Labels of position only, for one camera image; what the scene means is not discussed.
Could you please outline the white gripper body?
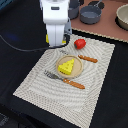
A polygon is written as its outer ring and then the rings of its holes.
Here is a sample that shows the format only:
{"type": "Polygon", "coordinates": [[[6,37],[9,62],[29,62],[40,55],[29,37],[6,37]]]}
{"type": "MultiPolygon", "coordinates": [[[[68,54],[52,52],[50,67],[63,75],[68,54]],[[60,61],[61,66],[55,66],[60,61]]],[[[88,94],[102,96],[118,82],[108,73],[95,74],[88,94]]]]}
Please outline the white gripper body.
{"type": "Polygon", "coordinates": [[[50,46],[60,46],[68,22],[70,0],[40,0],[43,22],[46,24],[50,46]]]}

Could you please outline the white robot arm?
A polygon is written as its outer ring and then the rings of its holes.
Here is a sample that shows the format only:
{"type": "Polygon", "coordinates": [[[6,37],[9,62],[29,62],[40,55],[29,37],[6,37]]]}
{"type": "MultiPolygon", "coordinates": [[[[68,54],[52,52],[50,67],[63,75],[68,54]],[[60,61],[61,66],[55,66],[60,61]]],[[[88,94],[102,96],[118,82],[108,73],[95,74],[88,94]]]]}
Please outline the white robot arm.
{"type": "Polygon", "coordinates": [[[64,27],[68,22],[69,3],[70,0],[40,0],[50,46],[62,44],[64,27]]]}

